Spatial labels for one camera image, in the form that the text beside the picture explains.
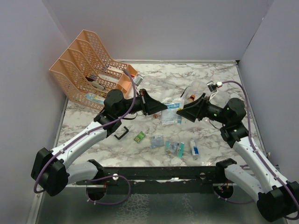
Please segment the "orange desk organizer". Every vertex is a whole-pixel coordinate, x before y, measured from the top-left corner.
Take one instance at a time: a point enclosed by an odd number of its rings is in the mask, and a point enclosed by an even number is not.
[[[50,71],[69,100],[102,110],[104,105],[88,100],[85,94],[105,98],[111,89],[119,89],[126,97],[132,85],[124,69],[133,77],[138,74],[131,65],[113,60],[96,33],[83,30]],[[113,77],[115,82],[106,80],[106,76]],[[94,88],[87,78],[94,79],[105,89]]]
[[[100,91],[94,88],[72,62],[58,59],[50,68],[50,71],[70,101],[99,111],[104,108],[104,105],[88,100],[85,94],[91,92],[106,97],[108,91]]]
[[[89,42],[91,47],[105,66],[112,66],[121,71],[126,69],[132,77],[137,76],[138,72],[130,64],[118,62],[111,58],[99,36],[95,32],[82,30],[82,32],[77,36],[77,39]]]

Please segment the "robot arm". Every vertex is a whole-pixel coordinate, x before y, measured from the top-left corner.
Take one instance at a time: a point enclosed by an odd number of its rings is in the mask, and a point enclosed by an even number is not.
[[[217,86],[210,84],[209,88],[214,91]],[[224,108],[220,108],[211,104],[209,97],[202,94],[199,99],[177,111],[177,114],[192,122],[209,118],[223,124],[220,129],[223,140],[245,160],[256,178],[243,171],[233,160],[224,163],[223,173],[226,179],[239,185],[254,199],[266,220],[272,222],[297,210],[295,201],[299,201],[299,184],[289,182],[264,156],[254,140],[250,139],[251,135],[242,123],[246,115],[243,101],[232,98]]]
[[[110,123],[125,114],[132,105],[132,101],[133,99],[124,99],[120,90],[111,90],[104,101],[104,109],[88,127],[50,151],[45,148],[38,151],[31,177],[37,180],[45,164],[51,160],[38,182],[50,196],[57,195],[67,184],[93,179],[98,172],[96,165],[90,161],[78,165],[72,165],[72,163],[91,146],[116,131],[121,121]],[[130,113],[142,111],[144,115],[151,115],[165,109],[167,109],[166,105],[152,99],[145,89],[141,89]]]

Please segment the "white marble table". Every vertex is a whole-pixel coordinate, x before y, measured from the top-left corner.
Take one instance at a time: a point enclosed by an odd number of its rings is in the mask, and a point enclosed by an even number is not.
[[[203,82],[210,80],[240,81],[235,64],[133,64],[133,67],[143,75],[144,80],[140,88],[145,88],[151,97],[162,100],[165,96],[180,96],[186,86],[194,79]],[[222,91],[232,97],[244,99],[243,93],[234,84],[225,84]],[[98,111],[68,102],[58,144],[63,144],[82,131],[98,114]],[[221,124],[213,122],[216,127]],[[253,137],[260,147],[253,121],[251,122]],[[183,118],[182,124],[162,125],[160,119],[143,116],[141,113],[135,120],[123,120],[122,126],[116,131],[121,135],[126,126],[129,133],[121,140],[110,136],[104,141],[91,147],[74,163],[81,163],[95,159],[102,166],[212,166],[226,158],[232,158],[240,165],[243,159],[222,140],[220,131],[207,120],[192,123]],[[164,147],[150,148],[148,137],[139,144],[133,138],[143,131],[146,135],[162,134],[164,140],[185,143],[183,158],[165,153]],[[193,160],[189,148],[190,138],[197,140],[200,157]]]

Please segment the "white wall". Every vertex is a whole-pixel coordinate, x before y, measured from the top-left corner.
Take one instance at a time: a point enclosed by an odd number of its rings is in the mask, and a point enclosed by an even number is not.
[[[21,224],[36,152],[52,148],[64,94],[48,70],[67,47],[41,0],[0,7],[0,223]]]
[[[299,1],[275,0],[240,61],[270,160],[299,181]]]
[[[43,1],[71,41],[94,31],[113,58],[239,60],[273,0]]]

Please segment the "black clip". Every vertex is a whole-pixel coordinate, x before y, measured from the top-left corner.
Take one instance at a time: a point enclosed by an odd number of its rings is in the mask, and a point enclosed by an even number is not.
[[[127,129],[126,126],[124,126],[124,129],[126,130],[124,132],[124,134],[122,134],[120,137],[118,137],[116,134],[114,135],[114,137],[116,137],[118,140],[122,139],[123,136],[125,136],[128,132],[129,132],[129,129]]]

